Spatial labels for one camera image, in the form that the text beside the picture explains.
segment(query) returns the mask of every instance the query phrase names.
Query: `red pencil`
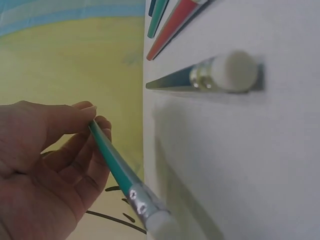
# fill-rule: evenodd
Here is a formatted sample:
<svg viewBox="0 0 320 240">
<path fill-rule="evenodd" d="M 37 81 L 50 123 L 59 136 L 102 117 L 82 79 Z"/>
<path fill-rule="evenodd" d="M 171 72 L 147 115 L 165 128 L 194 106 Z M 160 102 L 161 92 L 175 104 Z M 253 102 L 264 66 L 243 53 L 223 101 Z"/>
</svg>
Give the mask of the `red pencil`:
<svg viewBox="0 0 320 240">
<path fill-rule="evenodd" d="M 167 45 L 179 29 L 196 13 L 208 0 L 179 0 L 171 15 L 164 24 L 161 32 L 151 47 L 146 59 L 151 61 Z"/>
</svg>

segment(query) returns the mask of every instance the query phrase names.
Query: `yellow wall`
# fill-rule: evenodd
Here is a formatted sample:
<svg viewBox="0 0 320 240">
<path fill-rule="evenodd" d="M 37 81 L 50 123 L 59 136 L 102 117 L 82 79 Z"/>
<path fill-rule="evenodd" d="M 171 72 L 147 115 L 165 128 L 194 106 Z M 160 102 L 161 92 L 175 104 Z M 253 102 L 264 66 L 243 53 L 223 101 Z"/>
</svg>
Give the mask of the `yellow wall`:
<svg viewBox="0 0 320 240">
<path fill-rule="evenodd" d="M 113 144 L 143 178 L 142 17 L 104 17 L 48 24 L 0 38 L 0 104 L 89 100 L 113 125 Z M 52 147 L 56 149 L 61 142 Z M 113 177 L 107 187 L 115 186 Z M 104 192 L 92 211 L 131 223 L 119 191 Z M 145 238 L 133 228 L 86 214 L 73 239 Z"/>
</svg>

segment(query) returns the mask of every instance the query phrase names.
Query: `finger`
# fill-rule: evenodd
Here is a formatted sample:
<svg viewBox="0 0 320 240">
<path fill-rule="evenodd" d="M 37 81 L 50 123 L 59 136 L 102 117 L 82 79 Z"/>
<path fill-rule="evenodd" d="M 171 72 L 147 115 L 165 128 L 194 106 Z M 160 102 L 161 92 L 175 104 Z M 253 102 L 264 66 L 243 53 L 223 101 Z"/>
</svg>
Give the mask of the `finger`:
<svg viewBox="0 0 320 240">
<path fill-rule="evenodd" d="M 72 107 L 79 109 L 79 110 L 86 109 L 86 108 L 89 108 L 92 106 L 93 106 L 93 104 L 89 101 L 80 101 L 80 102 L 72 105 Z"/>
<path fill-rule="evenodd" d="M 104 116 L 97 116 L 95 119 L 96 123 L 99 125 L 101 129 L 112 129 L 111 122 L 106 119 Z"/>
<path fill-rule="evenodd" d="M 55 172 L 69 166 L 80 153 L 89 138 L 90 131 L 72 136 L 59 150 L 49 153 L 43 158 L 45 164 Z"/>
<path fill-rule="evenodd" d="M 84 131 L 97 114 L 96 106 L 78 109 L 78 106 L 68 105 L 37 105 L 46 131 L 43 149 L 55 143 L 64 134 Z"/>
<path fill-rule="evenodd" d="M 110 122 L 103 116 L 96 117 L 95 121 L 100 128 L 106 128 L 104 130 L 105 134 L 111 137 L 111 130 L 108 129 L 111 127 Z M 86 144 L 83 146 L 80 153 L 70 164 L 70 166 L 60 171 L 59 174 L 61 178 L 69 184 L 77 184 L 82 179 L 82 177 L 86 175 L 93 156 L 93 152 L 97 150 L 98 147 L 93 137 L 90 136 Z"/>
<path fill-rule="evenodd" d="M 77 184 L 87 174 L 92 157 L 93 149 L 86 143 L 76 159 L 59 172 L 60 177 L 70 185 Z"/>
<path fill-rule="evenodd" d="M 74 187 L 84 207 L 89 209 L 104 190 L 110 170 L 98 148 L 93 152 L 87 175 Z"/>
</svg>

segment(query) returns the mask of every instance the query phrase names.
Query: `metal ferrule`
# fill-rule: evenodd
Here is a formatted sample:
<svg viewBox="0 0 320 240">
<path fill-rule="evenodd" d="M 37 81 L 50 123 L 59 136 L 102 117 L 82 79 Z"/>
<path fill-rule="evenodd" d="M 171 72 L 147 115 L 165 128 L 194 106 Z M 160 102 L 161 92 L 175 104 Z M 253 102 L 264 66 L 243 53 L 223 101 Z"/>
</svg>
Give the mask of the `metal ferrule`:
<svg viewBox="0 0 320 240">
<path fill-rule="evenodd" d="M 195 65 L 189 75 L 191 86 L 201 91 L 216 91 L 218 86 L 211 76 L 211 69 L 215 58 L 202 61 Z"/>
<path fill-rule="evenodd" d="M 147 219 L 156 212 L 168 212 L 160 199 L 143 183 L 134 184 L 126 198 L 144 226 Z"/>
</svg>

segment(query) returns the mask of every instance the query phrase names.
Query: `hand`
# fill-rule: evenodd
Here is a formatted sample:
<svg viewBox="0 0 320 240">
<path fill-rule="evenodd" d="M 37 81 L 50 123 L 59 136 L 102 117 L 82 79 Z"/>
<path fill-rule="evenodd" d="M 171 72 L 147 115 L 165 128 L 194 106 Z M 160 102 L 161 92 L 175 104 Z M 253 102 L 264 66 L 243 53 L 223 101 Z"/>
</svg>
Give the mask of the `hand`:
<svg viewBox="0 0 320 240">
<path fill-rule="evenodd" d="M 88 101 L 0 106 L 1 240 L 64 240 L 75 229 L 110 172 L 88 125 L 111 138 L 111 124 L 96 114 Z M 75 135 L 41 155 L 64 134 Z"/>
</svg>

